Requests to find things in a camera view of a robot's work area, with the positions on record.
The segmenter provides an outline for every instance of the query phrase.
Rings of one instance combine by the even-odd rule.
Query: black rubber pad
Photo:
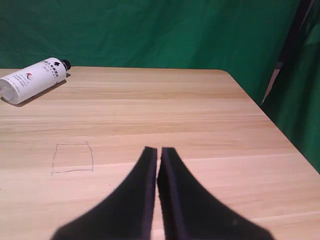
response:
[[[92,210],[60,227],[52,240],[149,240],[156,170],[157,149],[145,147],[118,188]]]
[[[167,240],[274,239],[202,187],[174,148],[162,149],[157,185]]]

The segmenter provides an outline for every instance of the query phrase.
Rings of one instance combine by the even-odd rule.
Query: green fabric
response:
[[[222,69],[261,103],[299,0],[0,0],[0,67]]]
[[[320,1],[262,108],[320,173]]]

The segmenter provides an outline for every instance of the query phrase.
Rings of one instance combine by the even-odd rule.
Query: green curtain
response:
[[[320,173],[320,1],[262,109]]]
[[[0,0],[0,68],[222,69],[258,103],[299,0]]]

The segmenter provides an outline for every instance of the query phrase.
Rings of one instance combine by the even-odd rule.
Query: white bottle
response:
[[[66,79],[71,68],[67,60],[50,57],[0,78],[0,97],[19,104]]]

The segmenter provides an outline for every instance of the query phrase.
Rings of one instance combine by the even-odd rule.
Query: tabletop surface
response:
[[[211,194],[277,240],[319,239],[319,174],[228,73],[69,73],[24,106],[0,101],[1,240],[49,239],[109,195],[144,146],[175,147]],[[151,235],[164,239],[158,196]]]

